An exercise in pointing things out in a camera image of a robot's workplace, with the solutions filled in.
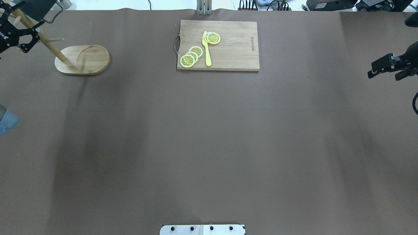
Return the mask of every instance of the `white bracket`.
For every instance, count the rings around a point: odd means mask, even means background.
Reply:
[[[198,15],[212,15],[212,0],[197,0]]]
[[[160,235],[245,235],[245,225],[164,225]]]

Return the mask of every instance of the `white floor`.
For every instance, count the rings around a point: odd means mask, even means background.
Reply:
[[[117,10],[121,8],[131,8],[136,10],[149,10],[148,0],[70,0],[72,6],[69,10]],[[180,10],[196,9],[197,0],[150,0],[152,10]],[[306,0],[288,0],[292,10],[303,10],[302,4],[306,5]],[[240,0],[212,0],[212,9],[238,10]],[[412,5],[418,5],[418,0],[414,0]],[[415,12],[412,7],[407,7],[405,11]]]

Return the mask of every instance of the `wooden cutting board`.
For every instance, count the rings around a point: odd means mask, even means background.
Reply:
[[[217,45],[209,44],[212,66],[205,64],[205,54],[191,68],[180,65],[180,58],[192,46],[202,45],[203,32],[216,32],[221,36]],[[180,22],[180,48],[177,59],[178,69],[259,71],[257,22],[182,20]]]

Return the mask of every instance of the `wooden stand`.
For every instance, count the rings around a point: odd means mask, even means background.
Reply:
[[[22,22],[27,28],[34,23],[19,9],[13,11],[15,24]],[[102,72],[110,63],[110,55],[106,48],[99,45],[70,46],[60,51],[53,41],[63,41],[63,38],[48,39],[45,31],[39,32],[41,42],[56,56],[55,67],[68,75],[94,75]]]

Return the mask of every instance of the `lime slice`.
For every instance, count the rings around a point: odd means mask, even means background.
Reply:
[[[187,52],[186,55],[192,55],[194,57],[194,60],[195,60],[194,63],[196,63],[197,60],[199,59],[199,55],[196,52],[193,52],[193,51]]]
[[[192,51],[200,58],[203,55],[203,49],[200,46],[192,46],[189,51]]]
[[[207,32],[205,39],[210,44],[218,44],[221,41],[221,36],[215,32]]]
[[[185,54],[180,58],[180,65],[185,68],[190,68],[194,65],[196,60],[194,59],[193,55]]]

